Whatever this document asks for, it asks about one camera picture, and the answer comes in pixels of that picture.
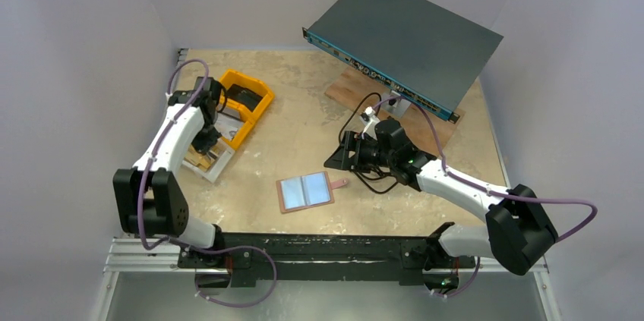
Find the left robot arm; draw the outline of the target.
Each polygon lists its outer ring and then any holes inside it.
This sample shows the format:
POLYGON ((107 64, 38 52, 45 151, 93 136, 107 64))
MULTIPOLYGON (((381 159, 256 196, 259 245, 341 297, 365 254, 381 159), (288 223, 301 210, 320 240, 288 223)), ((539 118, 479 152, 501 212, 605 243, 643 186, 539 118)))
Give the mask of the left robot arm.
POLYGON ((166 116, 146 152, 131 168, 120 168, 112 179, 122 230, 136 234, 148 250, 148 237, 166 236, 197 247, 197 258, 216 267, 226 259, 226 246, 216 240, 220 229, 193 217, 176 178, 190 149, 207 153, 219 141, 215 127, 222 84, 199 77, 192 90, 168 98, 166 116))

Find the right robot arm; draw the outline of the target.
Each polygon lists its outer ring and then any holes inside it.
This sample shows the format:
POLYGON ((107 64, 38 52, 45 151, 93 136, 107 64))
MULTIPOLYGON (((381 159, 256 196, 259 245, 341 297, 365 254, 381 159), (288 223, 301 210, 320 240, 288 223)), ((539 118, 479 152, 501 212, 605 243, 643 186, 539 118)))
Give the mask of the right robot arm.
POLYGON ((526 274, 557 243, 559 234, 534 192, 506 188, 464 175, 419 149, 393 118, 362 114, 365 129, 345 131, 325 168, 355 174, 385 168, 396 183, 439 196, 482 220, 480 226, 446 222, 426 239, 426 269, 461 256, 495 259, 515 275, 526 274))

